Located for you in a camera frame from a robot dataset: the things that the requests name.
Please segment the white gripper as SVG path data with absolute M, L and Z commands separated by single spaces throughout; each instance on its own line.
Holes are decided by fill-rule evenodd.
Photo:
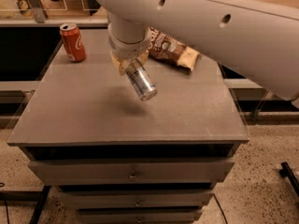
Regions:
M 149 58 L 147 51 L 150 45 L 151 32 L 147 28 L 142 31 L 141 36 L 137 37 L 137 32 L 134 32 L 134 39 L 129 40 L 129 37 L 121 38 L 120 35 L 115 35 L 111 28 L 108 28 L 108 44 L 111 52 L 110 57 L 116 70 L 121 76 L 126 74 L 126 69 L 132 59 L 137 58 L 142 65 Z

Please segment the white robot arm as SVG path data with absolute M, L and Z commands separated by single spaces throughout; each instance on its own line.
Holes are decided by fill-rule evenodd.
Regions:
M 97 0 L 299 106 L 299 14 L 254 0 Z

